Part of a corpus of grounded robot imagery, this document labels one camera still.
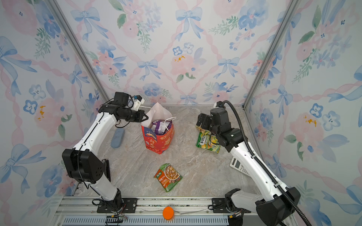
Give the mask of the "yellow corn snack bag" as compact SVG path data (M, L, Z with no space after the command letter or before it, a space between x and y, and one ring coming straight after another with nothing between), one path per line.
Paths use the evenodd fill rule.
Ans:
M203 134L203 135L210 135L211 132L209 130L203 129L200 126L196 126L196 128Z

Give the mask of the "green Fox's tea candy bag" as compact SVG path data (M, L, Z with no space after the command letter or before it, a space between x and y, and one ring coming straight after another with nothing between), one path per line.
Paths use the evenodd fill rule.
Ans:
M198 140L196 142L196 147L212 151L215 153L219 153L221 148L218 140L216 139L216 136L206 131L199 133Z

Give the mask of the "purple snack packet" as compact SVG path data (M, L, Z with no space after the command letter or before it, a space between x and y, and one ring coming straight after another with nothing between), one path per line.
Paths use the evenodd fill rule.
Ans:
M172 126L172 121L156 120L153 121L151 129L154 131L156 135L162 136L171 129L171 126Z

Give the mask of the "red paper gift bag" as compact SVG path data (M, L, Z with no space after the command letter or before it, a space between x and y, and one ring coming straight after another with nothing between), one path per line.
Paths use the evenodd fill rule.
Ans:
M142 134L146 148L157 154L162 154L170 147L174 137L176 117L161 104L154 104L146 113L148 119L141 123Z

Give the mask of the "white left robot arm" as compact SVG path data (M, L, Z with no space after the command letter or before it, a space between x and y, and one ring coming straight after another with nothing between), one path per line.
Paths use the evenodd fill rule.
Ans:
M116 92L113 99L101 104L95 121L83 138L72 148L65 149L62 159L70 178L96 192L95 205L119 213L124 203L121 191L110 181L109 165L98 158L98 151L106 135L118 121L141 123L148 119L140 106L145 102L140 95Z

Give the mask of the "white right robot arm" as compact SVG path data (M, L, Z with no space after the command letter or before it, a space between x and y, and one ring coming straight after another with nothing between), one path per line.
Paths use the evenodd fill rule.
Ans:
M267 226L276 226L293 213L300 213L300 192L279 180L259 158L246 137L242 125L234 128L228 113L217 107L210 114L199 114L196 125L210 131L218 143L241 163L257 185L260 194L234 189L225 195L227 210L236 214L250 211L257 213Z

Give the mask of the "blue grey object behind arm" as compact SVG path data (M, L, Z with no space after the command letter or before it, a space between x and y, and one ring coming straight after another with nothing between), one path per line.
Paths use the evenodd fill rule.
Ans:
M121 146L121 144L122 144L124 134L125 134L125 131L124 131L123 128L117 128L114 135L113 135L113 137L112 137L110 146L112 148L119 148Z

